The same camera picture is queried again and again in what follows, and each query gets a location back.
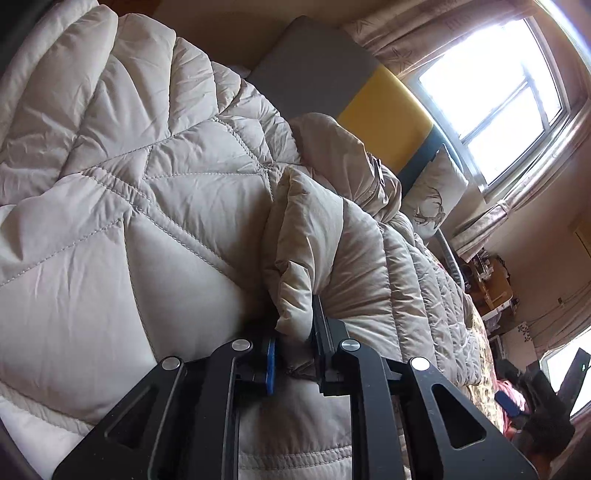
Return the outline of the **beige quilted down jacket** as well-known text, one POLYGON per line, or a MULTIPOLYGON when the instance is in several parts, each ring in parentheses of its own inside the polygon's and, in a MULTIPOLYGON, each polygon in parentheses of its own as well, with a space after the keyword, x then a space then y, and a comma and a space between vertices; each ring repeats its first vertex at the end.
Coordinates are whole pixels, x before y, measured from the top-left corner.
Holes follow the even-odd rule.
POLYGON ((347 479, 311 298, 381 355, 484 373, 474 307, 335 120, 284 120, 143 15, 62 1, 1 78, 1 420, 40 477, 159 361, 276 330, 276 394, 242 414, 243 479, 347 479))

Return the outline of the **floral bed quilt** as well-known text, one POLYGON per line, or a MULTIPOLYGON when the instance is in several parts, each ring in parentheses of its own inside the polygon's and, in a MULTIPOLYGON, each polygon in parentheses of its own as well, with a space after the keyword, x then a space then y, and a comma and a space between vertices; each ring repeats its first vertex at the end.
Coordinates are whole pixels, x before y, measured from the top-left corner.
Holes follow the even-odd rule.
POLYGON ((465 388, 465 391, 472 403, 500 432, 503 432, 504 412, 495 401, 497 376, 484 321, 471 297, 468 295, 465 296, 464 306, 467 333, 471 342, 471 351, 477 358, 477 361, 472 363, 472 366, 476 368, 478 379, 476 384, 468 385, 465 388))

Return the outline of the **wooden bedside shelf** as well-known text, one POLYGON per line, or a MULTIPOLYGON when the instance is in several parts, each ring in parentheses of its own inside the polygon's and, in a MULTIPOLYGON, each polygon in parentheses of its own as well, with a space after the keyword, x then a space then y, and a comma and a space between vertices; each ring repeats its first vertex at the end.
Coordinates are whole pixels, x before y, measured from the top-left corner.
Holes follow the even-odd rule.
POLYGON ((490 324, 489 329, 496 329, 503 312, 516 307, 511 275, 505 261, 497 254, 481 250, 462 265, 462 273, 466 290, 482 320, 490 324))

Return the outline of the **right patterned curtain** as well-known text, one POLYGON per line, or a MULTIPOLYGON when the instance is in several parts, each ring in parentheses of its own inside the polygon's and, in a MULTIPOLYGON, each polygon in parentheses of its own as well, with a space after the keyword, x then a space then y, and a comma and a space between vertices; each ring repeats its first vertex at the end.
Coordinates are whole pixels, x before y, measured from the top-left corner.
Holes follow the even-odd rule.
POLYGON ((541 157, 499 200, 465 222, 450 241, 464 261, 471 260, 509 219, 544 192, 565 167, 567 160, 590 136, 590 100, 560 131, 541 157))

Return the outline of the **patterned curtain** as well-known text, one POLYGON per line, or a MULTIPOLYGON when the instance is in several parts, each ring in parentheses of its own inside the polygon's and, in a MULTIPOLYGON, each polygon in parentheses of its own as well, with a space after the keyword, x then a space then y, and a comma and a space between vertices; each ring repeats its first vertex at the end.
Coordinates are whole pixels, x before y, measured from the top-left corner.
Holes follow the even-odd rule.
POLYGON ((403 78, 476 31, 521 20, 537 11, 534 1, 393 1, 342 25, 342 30, 403 78))
POLYGON ((590 100, 560 131, 541 157, 499 200, 465 222, 450 241, 464 261, 471 260, 509 219, 544 192, 565 167, 567 160, 590 136, 590 100))

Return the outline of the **deer print pillow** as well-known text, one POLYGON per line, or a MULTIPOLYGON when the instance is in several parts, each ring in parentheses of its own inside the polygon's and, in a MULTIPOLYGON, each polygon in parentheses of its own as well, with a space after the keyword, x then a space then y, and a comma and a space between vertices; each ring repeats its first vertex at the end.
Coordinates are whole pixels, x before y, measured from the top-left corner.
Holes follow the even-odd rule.
POLYGON ((469 181, 442 145, 402 201, 415 232, 429 240, 465 194, 469 181))

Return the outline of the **grey yellow blue headboard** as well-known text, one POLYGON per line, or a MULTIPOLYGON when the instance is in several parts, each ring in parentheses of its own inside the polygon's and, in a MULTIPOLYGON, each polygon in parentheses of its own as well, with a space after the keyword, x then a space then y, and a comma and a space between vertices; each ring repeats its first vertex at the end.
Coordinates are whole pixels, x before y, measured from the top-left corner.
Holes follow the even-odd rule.
POLYGON ((294 19, 249 74, 287 120, 315 112, 358 137, 409 190, 440 148, 458 154, 418 98, 341 30, 294 19))

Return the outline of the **left patterned curtain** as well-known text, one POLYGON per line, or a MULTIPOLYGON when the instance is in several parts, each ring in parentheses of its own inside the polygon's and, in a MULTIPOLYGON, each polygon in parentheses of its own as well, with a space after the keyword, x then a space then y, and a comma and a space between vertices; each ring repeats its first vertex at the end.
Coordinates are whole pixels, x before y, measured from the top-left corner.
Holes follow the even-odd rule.
POLYGON ((476 31, 521 20, 537 11, 534 1, 393 1, 342 25, 342 30, 403 78, 476 31))

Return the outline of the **grey bed side rail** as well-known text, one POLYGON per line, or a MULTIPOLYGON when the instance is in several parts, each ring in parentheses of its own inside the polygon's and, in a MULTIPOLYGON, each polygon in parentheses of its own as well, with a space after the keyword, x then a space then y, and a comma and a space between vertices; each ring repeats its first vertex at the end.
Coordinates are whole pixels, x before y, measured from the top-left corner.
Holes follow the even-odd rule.
POLYGON ((460 264, 458 262, 457 255, 455 254, 454 250, 451 248, 448 240, 446 239, 444 233, 441 229, 438 229, 435 233, 435 239, 439 243, 441 248, 441 252, 443 255, 444 263, 446 268, 454 279, 454 281, 458 284, 460 289, 465 292, 466 291, 466 283, 465 278, 462 273, 462 269, 460 268, 460 264))

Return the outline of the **window with white frame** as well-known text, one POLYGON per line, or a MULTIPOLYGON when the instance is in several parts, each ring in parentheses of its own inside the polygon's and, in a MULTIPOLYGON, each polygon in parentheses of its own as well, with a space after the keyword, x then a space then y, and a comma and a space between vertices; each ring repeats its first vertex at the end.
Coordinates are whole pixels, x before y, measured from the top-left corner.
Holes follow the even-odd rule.
POLYGON ((531 165, 570 112, 537 22, 480 29, 409 78, 483 194, 531 165))

